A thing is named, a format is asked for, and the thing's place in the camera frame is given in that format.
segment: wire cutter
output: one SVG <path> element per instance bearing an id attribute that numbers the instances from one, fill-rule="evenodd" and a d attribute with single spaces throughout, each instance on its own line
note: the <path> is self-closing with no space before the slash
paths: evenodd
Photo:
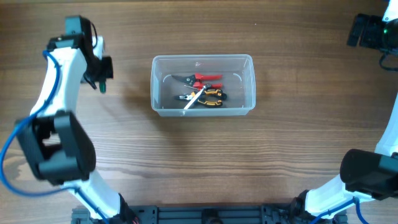
<path id="1" fill-rule="evenodd" d="M 219 80 L 223 77 L 223 75 L 202 75 L 201 73 L 195 73 L 194 75 L 190 75 L 188 77 L 181 77 L 179 75 L 172 75 L 176 80 L 186 83 L 194 88 L 202 89 L 205 84 L 201 81 L 205 80 Z M 220 89 L 223 87 L 222 83 L 211 84 L 211 88 Z"/>
<path id="2" fill-rule="evenodd" d="M 190 101 L 192 100 L 193 97 L 197 94 L 197 91 L 193 91 L 191 94 L 186 94 L 182 96 L 176 96 L 176 100 L 185 100 L 185 101 Z M 217 98 L 217 101 L 207 101 L 205 100 L 205 96 L 214 96 Z M 208 90 L 203 90 L 199 98 L 194 102 L 194 104 L 201 104 L 203 106 L 209 107 L 209 108 L 216 108 L 220 107 L 223 105 L 223 100 L 226 99 L 226 94 L 223 93 L 222 90 L 216 90 L 216 89 L 208 89 Z"/>

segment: blue cable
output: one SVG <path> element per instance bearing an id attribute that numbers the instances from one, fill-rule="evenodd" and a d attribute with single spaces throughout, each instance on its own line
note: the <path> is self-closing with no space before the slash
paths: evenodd
<path id="1" fill-rule="evenodd" d="M 356 215 L 358 216 L 358 218 L 359 218 L 359 220 L 361 220 L 361 222 L 363 223 L 363 224 L 369 224 L 364 218 L 363 218 L 363 216 L 362 216 L 362 214 L 361 214 L 361 207 L 360 207 L 360 204 L 361 202 L 357 199 L 356 201 L 355 201 L 355 210 L 356 210 Z"/>
<path id="2" fill-rule="evenodd" d="M 354 199 L 351 199 L 351 200 L 349 200 L 348 202 L 346 202 L 346 203 L 340 205 L 339 207 L 336 207 L 336 208 L 334 208 L 334 209 L 332 209 L 332 210 L 328 210 L 328 211 L 326 211 L 326 212 L 323 212 L 323 213 L 319 214 L 319 216 L 317 216 L 314 220 L 312 220 L 312 222 L 310 222 L 310 224 L 316 224 L 316 222 L 319 221 L 319 219 L 321 219 L 321 217 L 323 217 L 323 216 L 325 216 L 325 215 L 332 214 L 332 213 L 334 213 L 334 212 L 337 212 L 338 210 L 341 210 L 341 209 L 343 209 L 343 208 L 345 208 L 345 207 L 347 207 L 348 205 L 351 205 L 351 204 L 353 204 L 353 203 L 355 203 L 355 202 L 354 202 Z"/>
<path id="3" fill-rule="evenodd" d="M 109 224 L 109 221 L 106 219 L 104 214 L 99 210 L 98 207 L 94 206 L 90 200 L 81 192 L 80 188 L 77 187 L 65 187 L 62 189 L 57 189 L 57 190 L 50 190 L 47 192 L 26 192 L 20 189 L 15 188 L 14 186 L 11 185 L 10 182 L 8 182 L 6 175 L 4 173 L 4 158 L 6 157 L 7 150 L 9 146 L 11 145 L 12 140 L 23 130 L 25 126 L 27 126 L 33 119 L 36 118 L 36 116 L 46 109 L 50 102 L 54 99 L 55 93 L 58 88 L 58 84 L 60 81 L 60 76 L 61 76 L 61 69 L 60 65 L 57 62 L 57 59 L 53 55 L 51 55 L 48 51 L 44 50 L 43 51 L 43 56 L 47 60 L 47 57 L 51 59 L 51 61 L 55 64 L 55 69 L 57 71 L 56 76 L 55 76 L 55 82 L 54 86 L 51 89 L 51 92 L 49 94 L 49 97 L 44 101 L 42 107 L 38 109 L 35 113 L 32 113 L 30 116 L 27 118 L 24 118 L 17 126 L 14 128 L 10 136 L 8 137 L 6 143 L 4 143 L 4 146 L 0 152 L 0 180 L 6 186 L 6 188 L 11 191 L 14 194 L 20 195 L 20 196 L 25 196 L 25 197 L 43 197 L 43 196 L 48 196 L 52 194 L 56 194 L 59 192 L 63 192 L 64 190 L 74 190 L 76 194 L 78 194 L 100 217 L 104 220 L 105 224 Z"/>

